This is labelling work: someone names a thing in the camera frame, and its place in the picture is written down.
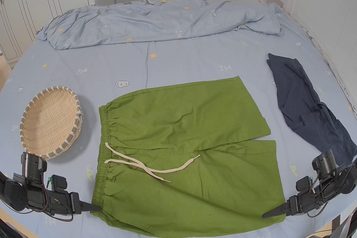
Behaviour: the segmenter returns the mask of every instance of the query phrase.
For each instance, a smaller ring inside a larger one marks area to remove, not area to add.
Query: bed
[[[200,37],[182,39],[178,36],[173,40],[149,42],[129,40],[123,44],[100,44],[60,51],[53,49],[48,41],[37,39],[20,59],[0,93],[0,170],[9,176],[21,171],[23,148],[19,123],[29,101],[47,87],[68,86],[81,102],[82,130],[68,151],[48,161],[46,174],[66,177],[67,190],[78,192],[81,200],[90,202],[101,136],[98,107],[140,89],[240,76],[271,129],[271,134],[264,139],[276,141],[283,192],[285,199],[288,199],[296,194],[295,183],[298,179],[306,175],[315,178],[311,161],[320,151],[286,125],[277,105],[274,78],[266,59],[268,53],[297,58],[321,101],[333,111],[356,142],[357,120],[353,102],[357,99],[357,83],[353,75],[356,75],[357,36],[351,29],[356,30],[357,0],[348,0],[347,8],[343,6],[340,13],[332,13],[333,22],[337,25],[324,27],[333,26],[333,30],[326,32],[321,28],[328,18],[319,19],[321,15],[328,17],[334,7],[340,7],[337,3],[341,1],[316,0],[315,3],[312,0],[289,0],[287,12],[274,6],[274,13],[283,27],[282,37],[233,29]],[[136,4],[143,5],[143,2],[117,6],[121,6],[123,13],[128,13]],[[323,7],[328,9],[326,14],[321,12]],[[345,53],[349,56],[335,60],[339,54]],[[354,64],[349,66],[351,58]],[[290,216],[282,223],[232,236],[303,238],[341,214],[356,199],[356,191],[353,191],[334,198],[316,218]],[[49,231],[54,237],[137,236],[109,227],[89,213],[65,223],[43,214],[24,216],[4,209],[39,237],[48,235]]]

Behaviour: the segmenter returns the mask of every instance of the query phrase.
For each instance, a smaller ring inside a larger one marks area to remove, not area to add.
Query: basket rim
[[[52,159],[58,155],[60,155],[61,153],[63,153],[64,151],[66,151],[74,142],[74,140],[78,137],[80,129],[81,129],[81,125],[82,125],[82,110],[81,110],[81,105],[80,102],[78,100],[78,97],[76,95],[76,93],[74,93],[73,90],[71,90],[70,88],[66,87],[66,86],[51,86],[48,87],[44,90],[42,90],[40,93],[38,93],[37,95],[35,95],[35,97],[29,102],[29,104],[27,104],[24,113],[22,115],[21,118],[21,122],[20,122],[20,140],[21,140],[21,144],[24,147],[25,151],[28,153],[31,153],[28,149],[28,146],[25,143],[25,138],[24,138],[24,130],[22,129],[23,125],[25,124],[25,116],[27,115],[28,111],[30,110],[31,106],[36,106],[35,101],[36,100],[40,100],[40,97],[45,97],[45,92],[47,93],[51,93],[51,92],[57,92],[63,90],[69,94],[71,94],[76,103],[77,103],[77,112],[76,112],[76,118],[72,127],[72,130],[70,131],[70,134],[68,135],[68,137],[54,150],[52,150],[51,152],[48,152],[47,154],[36,154],[39,157],[43,157],[44,159]]]

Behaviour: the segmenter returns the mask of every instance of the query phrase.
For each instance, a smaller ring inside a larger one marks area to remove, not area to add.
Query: woven basket
[[[81,125],[77,95],[68,87],[52,86],[27,105],[20,123],[21,143],[26,152],[52,159],[68,150]]]

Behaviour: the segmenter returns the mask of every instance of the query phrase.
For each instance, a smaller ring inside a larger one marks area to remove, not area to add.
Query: cylindrical motor
[[[314,170],[320,169],[320,181],[332,175],[336,167],[335,157],[331,149],[328,149],[312,161],[312,168]]]
[[[23,152],[21,155],[22,175],[38,184],[41,183],[41,172],[44,173],[47,170],[47,162],[43,158]]]

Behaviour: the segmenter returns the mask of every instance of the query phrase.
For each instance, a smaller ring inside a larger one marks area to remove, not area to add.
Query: navy clothing
[[[357,146],[342,123],[320,102],[300,62],[271,53],[268,56],[286,124],[319,151],[332,149],[338,165],[349,165],[357,154]]]

